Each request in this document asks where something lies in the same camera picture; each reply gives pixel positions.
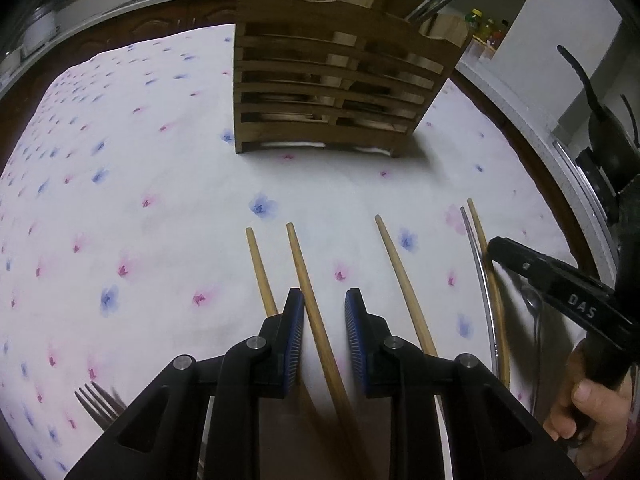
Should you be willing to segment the person's right hand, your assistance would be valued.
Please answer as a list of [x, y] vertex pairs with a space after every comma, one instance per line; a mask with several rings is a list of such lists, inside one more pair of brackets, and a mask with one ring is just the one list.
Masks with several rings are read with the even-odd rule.
[[589, 417], [594, 426], [582, 440], [573, 462], [583, 474], [600, 474], [626, 448], [632, 381], [627, 373], [617, 388], [610, 389], [589, 379], [585, 371], [585, 343], [581, 341], [567, 359], [560, 390], [544, 420], [544, 430], [555, 441], [570, 439], [577, 429], [572, 409]]

